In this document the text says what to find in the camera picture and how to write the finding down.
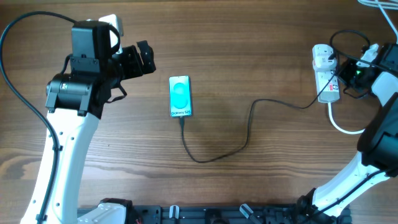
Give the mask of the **blue Galaxy smartphone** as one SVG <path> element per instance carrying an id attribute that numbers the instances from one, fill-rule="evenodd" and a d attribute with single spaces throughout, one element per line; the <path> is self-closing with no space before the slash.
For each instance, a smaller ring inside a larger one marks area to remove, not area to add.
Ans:
<path id="1" fill-rule="evenodd" d="M 176 76 L 169 78 L 170 116 L 192 115 L 192 94 L 189 76 Z"/>

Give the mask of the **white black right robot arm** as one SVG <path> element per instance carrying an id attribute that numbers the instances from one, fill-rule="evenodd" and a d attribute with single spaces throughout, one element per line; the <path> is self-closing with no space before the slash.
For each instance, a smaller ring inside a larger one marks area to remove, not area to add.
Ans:
<path id="1" fill-rule="evenodd" d="M 295 223 L 339 223 L 353 200 L 397 177 L 397 44 L 385 44 L 360 80 L 378 98 L 381 109 L 361 133 L 349 164 L 299 198 L 292 215 Z"/>

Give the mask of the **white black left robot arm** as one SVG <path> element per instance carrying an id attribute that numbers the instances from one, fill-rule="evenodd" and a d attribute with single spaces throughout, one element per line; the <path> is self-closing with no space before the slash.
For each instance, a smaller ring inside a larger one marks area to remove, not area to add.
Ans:
<path id="1" fill-rule="evenodd" d="M 77 223 L 85 159 L 111 92 L 124 80 L 156 70 L 146 41 L 123 47 L 114 14 L 72 27 L 72 52 L 46 89 L 49 124 L 34 193 L 22 223 Z"/>

